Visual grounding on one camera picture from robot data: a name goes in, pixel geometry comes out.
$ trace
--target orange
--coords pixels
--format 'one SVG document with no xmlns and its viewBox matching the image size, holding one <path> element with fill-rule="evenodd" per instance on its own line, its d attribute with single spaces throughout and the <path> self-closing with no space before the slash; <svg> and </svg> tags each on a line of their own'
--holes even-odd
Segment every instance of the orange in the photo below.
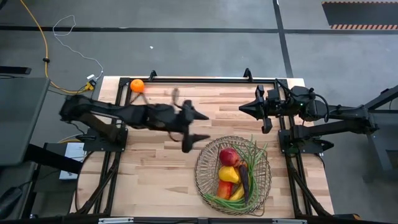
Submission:
<svg viewBox="0 0 398 224">
<path fill-rule="evenodd" d="M 136 79 L 130 83 L 130 88 L 132 91 L 136 93 L 143 93 L 144 92 L 145 84 L 142 80 Z"/>
</svg>

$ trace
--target wooden tabletop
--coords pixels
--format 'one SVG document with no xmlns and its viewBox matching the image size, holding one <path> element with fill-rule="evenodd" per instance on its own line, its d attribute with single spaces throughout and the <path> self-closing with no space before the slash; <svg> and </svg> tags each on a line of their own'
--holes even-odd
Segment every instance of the wooden tabletop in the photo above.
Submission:
<svg viewBox="0 0 398 224">
<path fill-rule="evenodd" d="M 104 77 L 99 94 L 100 101 L 115 102 L 119 78 Z M 304 86 L 304 81 L 301 78 L 291 78 L 288 79 L 288 84 L 289 88 L 295 85 Z M 266 200 L 263 217 L 294 217 L 285 158 L 280 153 L 277 140 L 279 120 L 271 118 L 272 131 L 262 134 L 262 121 L 256 121 L 238 111 L 239 105 L 254 100 L 256 86 L 224 83 L 146 83 L 146 97 L 150 103 L 170 103 L 171 91 L 178 87 L 179 102 L 191 99 L 196 110 L 210 118 L 207 121 L 195 121 L 191 125 L 191 133 L 209 134 L 211 138 L 196 143 L 193 150 L 185 154 L 181 151 L 180 143 L 173 142 L 165 132 L 129 128 L 126 150 L 122 153 L 119 166 L 112 216 L 228 217 L 207 206 L 198 195 L 193 175 L 194 166 L 200 150 L 212 140 L 223 136 L 240 136 L 250 140 L 253 135 L 260 147 L 268 143 L 268 161 L 272 172 L 271 191 Z M 268 90 L 273 86 L 265 84 L 264 88 Z M 144 102 L 137 100 L 134 104 Z M 302 122 L 298 117 L 295 119 L 296 123 Z M 98 185 L 103 156 L 103 152 L 95 152 L 83 166 L 78 181 L 79 207 Z M 304 154 L 303 165 L 308 188 L 324 208 L 333 213 L 321 160 L 313 155 Z M 104 192 L 103 207 L 106 204 L 108 189 Z M 304 212 L 302 192 L 298 190 L 297 193 Z"/>
</svg>

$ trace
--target eggplant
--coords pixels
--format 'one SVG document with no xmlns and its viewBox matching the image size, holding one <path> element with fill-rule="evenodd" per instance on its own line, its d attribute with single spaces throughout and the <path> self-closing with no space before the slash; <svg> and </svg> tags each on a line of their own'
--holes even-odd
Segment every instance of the eggplant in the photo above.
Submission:
<svg viewBox="0 0 398 224">
<path fill-rule="evenodd" d="M 239 175 L 241 176 L 241 182 L 243 184 L 244 203 L 248 204 L 248 202 L 249 202 L 249 174 L 248 174 L 248 168 L 245 165 L 239 166 Z"/>
</svg>

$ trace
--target gray floor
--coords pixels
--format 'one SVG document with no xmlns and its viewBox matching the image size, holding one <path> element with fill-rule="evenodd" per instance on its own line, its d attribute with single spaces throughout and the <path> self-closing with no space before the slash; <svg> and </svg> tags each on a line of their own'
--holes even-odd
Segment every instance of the gray floor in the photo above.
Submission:
<svg viewBox="0 0 398 224">
<path fill-rule="evenodd" d="M 284 27 L 329 29 L 320 3 L 279 0 Z M 74 14 L 78 26 L 276 28 L 271 0 L 39 0 L 28 6 L 43 26 L 52 26 Z M 34 23 L 14 0 L 0 11 L 0 25 Z M 62 25 L 72 25 L 72 20 Z M 46 36 L 51 59 L 49 75 L 55 83 L 77 89 L 85 77 L 99 73 L 97 64 L 62 47 L 51 32 Z M 304 78 L 307 86 L 314 87 L 331 104 L 357 106 L 397 84 L 398 35 L 287 35 L 286 39 L 294 77 Z M 286 77 L 277 34 L 97 32 L 71 33 L 62 40 L 97 58 L 105 75 L 148 75 L 155 69 L 162 76 L 238 77 L 249 67 L 256 77 Z M 38 32 L 0 31 L 1 64 L 31 67 L 32 77 L 42 77 L 43 57 L 44 45 Z M 57 142 L 77 134 L 73 126 L 59 121 L 62 102 L 63 96 L 48 93 L 32 138 L 34 144 Z M 398 103 L 393 102 L 392 107 L 398 107 Z M 365 220 L 398 222 L 398 185 L 362 181 L 374 162 L 368 156 L 366 137 L 336 134 L 324 138 L 335 143 L 325 153 L 335 213 L 358 213 Z M 57 197 L 56 192 L 41 196 L 36 211 L 41 215 L 66 213 L 68 205 L 54 207 L 50 203 Z"/>
</svg>

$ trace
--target red apple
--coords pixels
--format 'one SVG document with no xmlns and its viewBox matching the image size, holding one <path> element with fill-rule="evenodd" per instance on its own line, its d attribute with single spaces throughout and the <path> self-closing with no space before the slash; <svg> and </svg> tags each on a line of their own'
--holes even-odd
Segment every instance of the red apple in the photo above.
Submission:
<svg viewBox="0 0 398 224">
<path fill-rule="evenodd" d="M 236 166 L 239 164 L 239 155 L 233 148 L 221 150 L 219 159 L 224 166 Z"/>
</svg>

